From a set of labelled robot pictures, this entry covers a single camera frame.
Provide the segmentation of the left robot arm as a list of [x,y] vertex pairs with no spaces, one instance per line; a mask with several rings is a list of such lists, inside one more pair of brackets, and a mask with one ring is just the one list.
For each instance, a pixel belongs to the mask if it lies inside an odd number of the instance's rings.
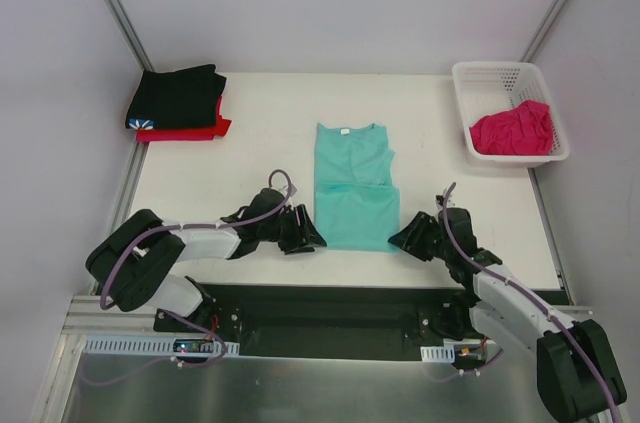
[[251,202],[214,223],[169,224],[150,209],[134,213],[87,257],[85,268],[102,287],[102,305],[131,312],[149,304],[176,313],[188,331],[204,330],[211,308],[204,292],[170,275],[182,261],[236,260],[275,243],[286,255],[327,246],[303,204],[263,188]]

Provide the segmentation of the white plastic basket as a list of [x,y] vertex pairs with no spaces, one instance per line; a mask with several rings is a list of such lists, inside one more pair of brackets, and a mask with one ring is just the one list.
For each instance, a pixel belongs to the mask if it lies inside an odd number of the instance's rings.
[[559,112],[537,66],[459,62],[452,77],[470,162],[535,168],[568,158]]

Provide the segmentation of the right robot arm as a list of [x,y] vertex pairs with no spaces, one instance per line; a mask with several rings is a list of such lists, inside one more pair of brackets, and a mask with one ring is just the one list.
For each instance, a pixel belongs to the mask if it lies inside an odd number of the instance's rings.
[[467,210],[419,212],[388,242],[421,261],[442,260],[463,288],[429,317],[431,332],[457,341],[478,333],[531,357],[539,398],[557,422],[604,412],[618,419],[628,395],[604,328],[569,316],[520,282],[478,245]]

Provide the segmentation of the teal t shirt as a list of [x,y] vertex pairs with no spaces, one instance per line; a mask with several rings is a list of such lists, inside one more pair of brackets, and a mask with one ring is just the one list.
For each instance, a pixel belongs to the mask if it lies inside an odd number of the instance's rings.
[[391,166],[387,129],[370,124],[316,127],[314,224],[332,250],[391,252],[399,231],[400,192]]

